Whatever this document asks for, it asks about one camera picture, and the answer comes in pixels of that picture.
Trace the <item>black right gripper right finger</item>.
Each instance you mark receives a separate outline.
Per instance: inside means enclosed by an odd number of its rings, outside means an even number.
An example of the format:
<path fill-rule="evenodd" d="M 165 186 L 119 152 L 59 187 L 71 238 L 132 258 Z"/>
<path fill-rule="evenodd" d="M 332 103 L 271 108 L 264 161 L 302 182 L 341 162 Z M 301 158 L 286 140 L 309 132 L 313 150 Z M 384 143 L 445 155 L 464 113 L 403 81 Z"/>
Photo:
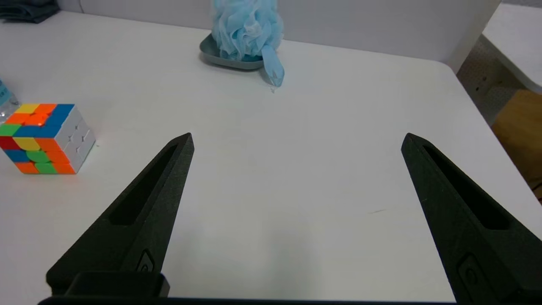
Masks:
<path fill-rule="evenodd" d="M 541 240 L 430 141 L 401 153 L 456 302 L 540 304 Z"/>

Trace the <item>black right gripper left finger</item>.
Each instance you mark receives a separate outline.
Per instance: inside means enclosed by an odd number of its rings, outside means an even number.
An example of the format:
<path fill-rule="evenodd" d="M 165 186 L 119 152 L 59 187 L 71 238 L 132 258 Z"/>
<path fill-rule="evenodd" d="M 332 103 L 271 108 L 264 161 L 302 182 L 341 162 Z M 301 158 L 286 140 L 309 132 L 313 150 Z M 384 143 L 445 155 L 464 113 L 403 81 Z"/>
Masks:
<path fill-rule="evenodd" d="M 52 295 L 83 273 L 161 272 L 194 151 L 186 133 L 155 155 L 48 270 Z"/>

